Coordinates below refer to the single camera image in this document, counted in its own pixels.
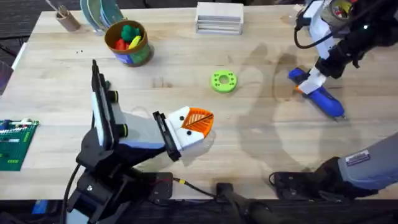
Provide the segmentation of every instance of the green circuit board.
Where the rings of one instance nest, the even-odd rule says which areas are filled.
[[[0,171],[20,171],[38,125],[38,121],[23,125],[10,121],[7,129],[0,130]]]

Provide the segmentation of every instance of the green donut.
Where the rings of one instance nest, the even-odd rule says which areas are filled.
[[[219,93],[231,92],[235,89],[237,82],[238,79],[236,75],[229,70],[218,70],[212,74],[210,79],[211,87]]]

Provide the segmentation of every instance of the tin can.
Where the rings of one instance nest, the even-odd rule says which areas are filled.
[[[116,49],[116,42],[121,38],[121,32],[125,25],[139,28],[142,39],[132,49],[118,50]],[[132,67],[138,67],[147,63],[153,55],[152,47],[148,43],[147,32],[144,26],[137,21],[123,20],[113,24],[105,33],[105,43],[118,60]]]

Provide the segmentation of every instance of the wire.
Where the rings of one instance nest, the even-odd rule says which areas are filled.
[[[359,13],[357,16],[355,16],[353,19],[350,19],[349,21],[347,21],[345,24],[341,25],[339,28],[335,29],[334,31],[330,32],[328,35],[322,37],[321,39],[317,40],[316,42],[312,43],[312,44],[308,44],[308,45],[301,45],[299,43],[299,40],[297,38],[297,33],[298,31],[301,29],[301,27],[295,27],[294,29],[294,43],[296,44],[296,46],[300,49],[310,49],[311,47],[314,47],[322,42],[324,42],[325,40],[329,39],[330,37],[333,37],[335,34],[339,33],[340,31],[342,31],[343,29],[345,29],[346,27],[348,27],[349,25],[351,25],[353,22],[357,21],[358,19],[360,19],[361,17],[363,17],[366,13],[368,13],[369,11],[371,11],[372,9],[374,9],[375,7],[377,7],[380,3],[384,2],[386,0],[379,0],[376,1],[373,5],[369,6],[367,9],[365,9],[364,11],[362,11],[361,13]]]
[[[63,201],[62,201],[62,209],[61,209],[61,224],[66,224],[67,220],[67,202],[68,202],[68,196],[69,196],[69,191],[70,187],[72,186],[72,182],[77,174],[77,171],[80,168],[80,164],[77,164],[75,167],[75,170],[73,171],[72,175],[69,178],[69,182],[67,184],[67,188],[65,189],[65,194],[63,195]]]
[[[180,184],[184,184],[184,185],[190,187],[191,189],[196,190],[197,192],[200,192],[200,193],[202,193],[204,195],[207,195],[207,196],[209,196],[211,198],[217,198],[217,196],[215,194],[212,194],[212,193],[209,193],[209,192],[205,192],[204,190],[199,189],[198,187],[192,185],[191,183],[189,183],[186,180],[179,179],[179,178],[176,178],[176,177],[174,177],[173,180],[178,182],[178,183],[180,183]]]

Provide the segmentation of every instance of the blue can label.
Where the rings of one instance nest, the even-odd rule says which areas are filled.
[[[150,55],[150,47],[149,44],[146,44],[141,50],[131,53],[131,54],[116,54],[114,53],[116,58],[119,59],[121,62],[134,65],[143,62],[146,60]]]

